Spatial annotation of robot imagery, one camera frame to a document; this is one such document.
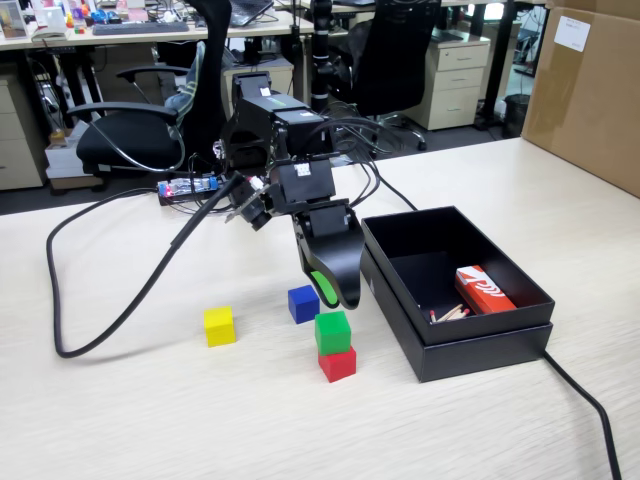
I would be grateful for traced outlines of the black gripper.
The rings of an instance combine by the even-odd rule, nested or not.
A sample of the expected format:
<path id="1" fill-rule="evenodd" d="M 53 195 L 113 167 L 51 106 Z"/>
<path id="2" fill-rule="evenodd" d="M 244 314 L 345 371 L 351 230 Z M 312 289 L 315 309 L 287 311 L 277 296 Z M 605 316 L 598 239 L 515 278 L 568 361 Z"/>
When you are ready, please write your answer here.
<path id="1" fill-rule="evenodd" d="M 292 223 L 302 271 L 320 301 L 327 307 L 356 309 L 361 296 L 363 232 L 349 201 L 305 203 Z"/>

